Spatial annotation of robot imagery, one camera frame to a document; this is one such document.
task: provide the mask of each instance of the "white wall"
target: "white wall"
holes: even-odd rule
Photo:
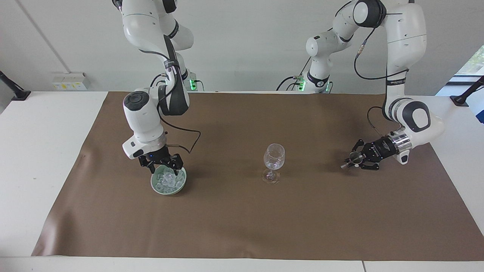
[[[207,90],[274,90],[283,78],[299,73],[308,57],[307,38],[330,28],[345,2],[180,0],[175,17],[196,39],[182,54]],[[478,8],[483,3],[417,3],[426,14],[428,49],[408,76],[408,94],[435,94],[483,45],[484,11]],[[353,72],[354,56],[368,32],[359,30],[351,48],[334,54],[333,92],[384,92],[383,81],[364,81]],[[50,73],[68,71],[85,72],[93,91],[130,91],[149,84],[162,68],[157,58],[126,41],[121,15],[110,0],[3,0],[0,37],[0,69],[34,91],[52,90]],[[385,73],[384,29],[376,31],[359,63],[365,75]]]

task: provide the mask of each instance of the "green led light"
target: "green led light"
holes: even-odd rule
[[[325,92],[326,92],[326,93],[331,92],[331,89],[332,89],[332,88],[333,88],[333,82],[328,82],[328,83],[326,84],[326,91],[325,91]]]
[[[190,88],[192,89],[192,91],[195,91],[197,89],[197,83],[193,79],[190,79]]]
[[[306,88],[306,80],[302,80],[301,83],[299,83],[299,90],[304,91],[304,88]]]

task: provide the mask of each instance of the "black mounting clamp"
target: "black mounting clamp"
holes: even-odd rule
[[[2,80],[3,83],[5,83],[15,93],[15,96],[12,98],[12,101],[25,101],[31,93],[31,91],[25,91],[20,86],[18,86],[15,82],[9,79],[2,71],[0,71],[0,80]]]
[[[139,165],[148,168],[152,174],[154,174],[155,165],[165,165],[173,169],[175,175],[178,176],[178,172],[183,167],[183,160],[181,158],[180,154],[170,155],[168,147],[165,145],[160,150],[139,156],[138,160]]]
[[[356,167],[363,170],[378,171],[382,160],[396,154],[399,154],[399,151],[388,136],[371,143],[365,143],[360,139],[351,149],[351,153],[341,169]]]
[[[468,107],[469,105],[466,103],[466,100],[469,98],[469,96],[476,91],[480,90],[480,88],[484,86],[484,76],[482,76],[479,80],[476,81],[467,91],[459,96],[451,96],[452,102],[456,106],[460,107]]]

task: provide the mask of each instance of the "wine glass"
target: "wine glass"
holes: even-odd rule
[[[286,150],[280,144],[271,144],[264,154],[264,164],[268,169],[262,174],[262,179],[269,184],[276,184],[279,182],[281,174],[276,170],[284,165],[286,160]]]

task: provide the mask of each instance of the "glass base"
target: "glass base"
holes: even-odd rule
[[[264,173],[262,173],[262,180],[268,184],[278,183],[280,177],[281,174],[275,170],[266,169]]]

